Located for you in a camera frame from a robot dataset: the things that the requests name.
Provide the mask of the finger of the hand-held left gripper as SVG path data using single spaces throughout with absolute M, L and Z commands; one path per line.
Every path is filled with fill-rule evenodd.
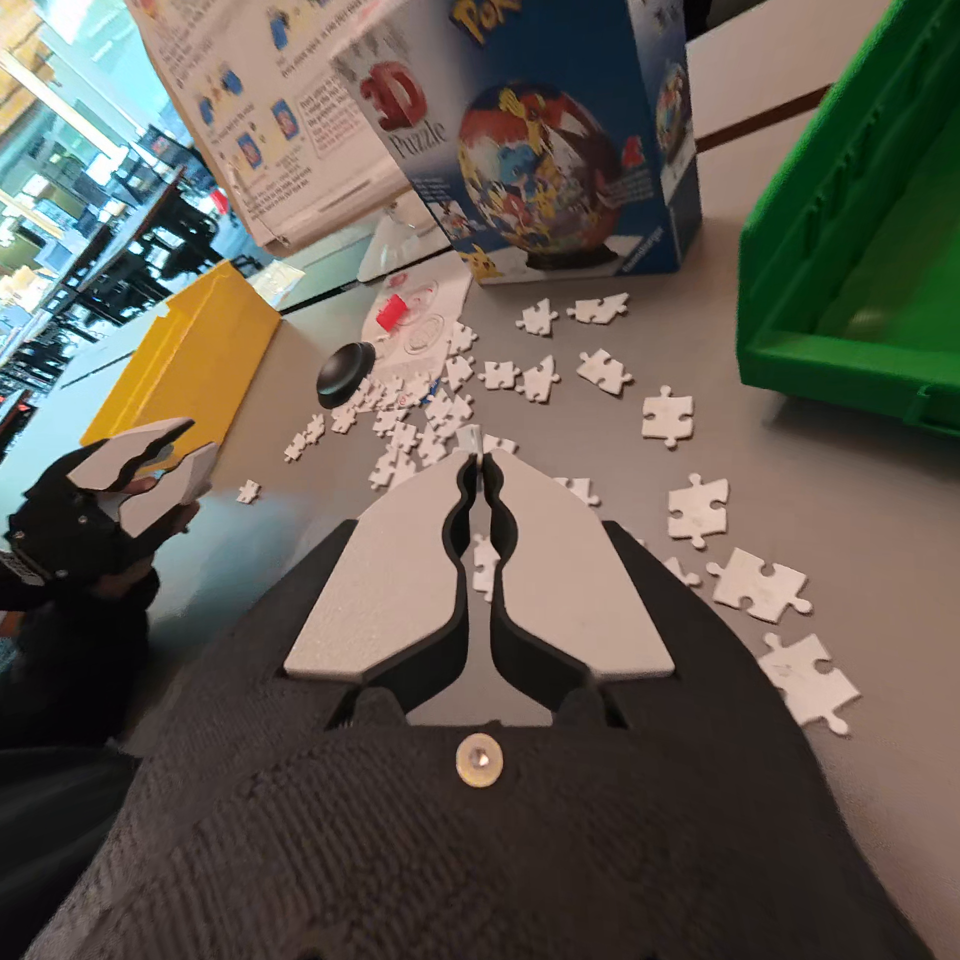
M 210 474 L 220 444 L 210 441 L 185 455 L 147 491 L 132 495 L 120 506 L 120 529 L 132 539 L 168 539 L 186 509 L 210 488 Z
M 192 417 L 170 417 L 127 429 L 81 450 L 83 457 L 66 472 L 79 490 L 119 493 L 146 466 L 162 460 L 174 442 L 195 425 Z

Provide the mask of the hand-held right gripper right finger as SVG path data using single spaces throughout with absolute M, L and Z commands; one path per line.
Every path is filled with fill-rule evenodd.
M 675 663 L 593 508 L 516 455 L 484 454 L 498 555 L 489 644 L 501 677 L 548 711 L 574 690 L 671 676 Z

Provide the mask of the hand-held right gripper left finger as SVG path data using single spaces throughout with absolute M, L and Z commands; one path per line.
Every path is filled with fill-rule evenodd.
M 404 711 L 459 678 L 477 466 L 477 455 L 455 452 L 361 514 L 283 663 L 287 676 L 389 690 Z

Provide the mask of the yellow plastic bin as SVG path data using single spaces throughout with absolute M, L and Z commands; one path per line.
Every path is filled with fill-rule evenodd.
M 229 261 L 165 306 L 81 435 L 81 446 L 137 426 L 190 418 L 193 427 L 164 461 L 169 466 L 198 446 L 227 438 L 282 317 Z

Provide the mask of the spread of white puzzle pieces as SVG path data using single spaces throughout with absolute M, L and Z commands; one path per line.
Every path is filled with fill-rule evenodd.
M 447 349 L 448 341 L 457 339 L 462 334 L 467 346 L 470 346 L 474 333 L 459 322 L 453 322 L 452 332 L 439 334 L 437 349 L 443 347 Z M 376 416 L 378 424 L 388 416 L 395 415 L 400 423 L 402 414 L 408 402 L 411 407 L 416 405 L 420 399 L 423 399 L 422 409 L 426 411 L 426 416 L 434 425 L 424 427 L 424 432 L 429 435 L 428 438 L 417 440 L 422 458 L 423 466 L 434 463 L 442 454 L 445 454 L 446 440 L 441 438 L 441 434 L 448 439 L 452 437 L 455 426 L 460 426 L 461 421 L 464 426 L 473 428 L 476 426 L 479 430 L 478 420 L 470 419 L 468 407 L 472 402 L 469 395 L 464 394 L 458 398 L 456 393 L 460 390 L 459 384 L 466 382 L 472 376 L 474 360 L 469 356 L 458 356 L 459 346 L 450 345 L 449 356 L 444 357 L 440 353 L 440 359 L 436 361 L 433 371 L 427 372 L 427 359 L 411 360 L 408 365 L 410 371 L 401 371 L 401 347 L 400 334 L 398 327 L 393 332 L 395 337 L 388 342 L 384 335 L 380 338 L 382 342 L 376 342 L 378 356 L 382 354 L 381 359 L 377 360 L 373 372 L 368 374 L 370 386 L 360 387 L 354 398 L 345 403 L 332 414 L 328 414 L 328 420 L 349 420 L 354 413 L 354 405 L 357 410 L 374 409 L 376 407 Z M 661 422 L 666 424 L 667 414 L 654 414 L 653 408 L 668 406 L 671 410 L 676 407 L 678 413 L 671 414 L 676 417 L 682 413 L 684 419 L 679 425 L 692 427 L 689 422 L 689 416 L 692 411 L 692 400 L 687 398 L 670 398 L 670 390 L 664 386 L 660 389 L 661 396 L 647 398 L 644 401 L 644 417 L 652 418 L 655 421 L 654 426 Z M 591 481 L 584 478 L 564 478 L 560 477 L 555 481 L 564 489 L 570 491 L 571 496 L 576 495 L 582 499 L 583 503 L 597 503 L 596 497 L 589 494 Z M 668 494 L 667 513 L 669 537 L 673 539 L 687 540 L 697 550 L 706 549 L 704 537 L 712 534 L 722 534 L 727 531 L 726 507 L 725 504 L 729 498 L 730 485 L 726 479 L 717 479 L 715 481 L 703 481 L 699 474 L 691 473 L 686 486 L 679 490 L 674 490 Z M 491 544 L 491 534 L 474 536 L 475 544 L 470 549 L 473 551 L 471 556 L 475 559 L 471 563 L 475 564 L 474 587 L 478 591 L 485 591 L 487 600 L 491 600 L 494 594 L 494 574 L 496 553 Z M 696 587 L 701 581 L 692 572 L 685 574 L 676 557 L 669 558 L 665 562 L 667 568 L 672 570 L 675 576 L 681 582 Z M 739 584 L 743 582 L 742 588 L 737 586 L 731 594 L 729 606 L 738 606 L 740 599 L 746 599 L 752 594 L 747 588 L 747 582 L 751 583 L 762 580 L 763 560 L 747 556 L 747 553 L 740 549 L 734 549 L 731 556 L 731 570 L 735 571 L 734 580 Z M 785 567 L 777 566 L 775 572 L 767 577 L 776 584 L 772 584 L 769 589 L 765 586 L 758 586 L 759 591 L 757 599 L 750 601 L 753 603 L 750 615 L 759 617 L 770 623 L 779 622 L 780 617 L 789 606 L 786 602 L 787 597 L 793 600 L 798 599 L 804 578 L 797 571 L 787 571 Z M 481 670 L 479 666 L 467 666 L 466 675 L 469 683 L 478 690 L 486 691 L 482 696 L 494 696 L 494 689 L 501 693 L 506 690 L 505 679 L 493 680 L 494 667 L 491 666 L 495 656 L 495 643 L 493 639 L 489 640 L 489 654 L 483 654 L 480 657 L 479 646 L 481 640 L 487 638 L 486 616 L 483 617 L 483 624 L 471 628 L 473 637 L 470 640 L 469 649 L 471 651 L 469 659 L 472 663 L 476 660 L 479 664 L 479 658 L 484 659 L 487 664 Z M 764 636 L 765 643 L 772 643 L 768 652 L 759 658 L 759 665 L 764 672 L 774 682 L 774 685 L 781 689 L 785 697 L 786 707 L 800 726 L 809 725 L 814 722 L 823 721 L 829 729 L 840 737 L 847 737 L 850 734 L 849 724 L 846 720 L 838 716 L 837 711 L 846 707 L 848 704 L 856 701 L 860 697 L 859 691 L 849 681 L 846 675 L 839 669 L 829 668 L 822 673 L 817 668 L 817 663 L 827 662 L 830 654 L 823 644 L 813 634 L 797 641 L 789 646 L 781 645 L 780 639 L 773 633 Z

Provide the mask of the white curved puzzle piece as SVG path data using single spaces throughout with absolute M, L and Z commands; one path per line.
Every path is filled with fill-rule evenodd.
M 484 434 L 481 426 L 471 423 L 459 428 L 456 440 L 455 452 L 467 458 L 459 470 L 458 483 L 470 503 L 474 503 L 483 489 Z

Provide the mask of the black round puzzle stand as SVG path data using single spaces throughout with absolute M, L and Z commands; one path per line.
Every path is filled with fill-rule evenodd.
M 349 342 L 334 351 L 317 376 L 319 406 L 332 411 L 346 404 L 369 376 L 376 361 L 377 351 L 371 342 Z

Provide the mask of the blue puzzle box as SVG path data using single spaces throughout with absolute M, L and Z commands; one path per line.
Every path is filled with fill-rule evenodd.
M 683 2 L 371 2 L 330 63 L 481 285 L 677 272 L 702 221 Z

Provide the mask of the clear plastic bag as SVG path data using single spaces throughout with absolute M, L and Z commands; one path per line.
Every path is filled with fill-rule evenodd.
M 296 289 L 306 272 L 280 260 L 274 260 L 253 273 L 246 282 L 268 305 L 279 309 L 284 300 Z

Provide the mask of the white instruction leaflet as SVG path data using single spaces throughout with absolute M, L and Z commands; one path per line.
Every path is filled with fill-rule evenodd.
M 473 282 L 457 256 L 436 257 L 387 276 L 361 332 L 361 340 L 376 352 L 369 380 L 390 385 L 401 378 L 409 390 L 412 381 L 426 378 L 431 387 L 445 373 L 453 327 Z M 393 297 L 402 301 L 406 312 L 386 330 L 378 316 Z

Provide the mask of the white board stand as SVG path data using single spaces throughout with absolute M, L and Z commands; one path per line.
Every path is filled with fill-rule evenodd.
M 382 210 L 356 280 L 377 282 L 450 248 L 450 239 L 426 204 L 408 190 Z

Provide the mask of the white instruction board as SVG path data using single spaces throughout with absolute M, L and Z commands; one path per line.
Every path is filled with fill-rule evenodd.
M 276 257 L 410 187 L 331 64 L 368 6 L 126 2 L 208 169 L 253 241 Z

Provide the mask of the green plastic bin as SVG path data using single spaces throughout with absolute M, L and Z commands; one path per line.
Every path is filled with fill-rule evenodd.
M 892 2 L 744 224 L 741 382 L 959 433 L 959 3 Z

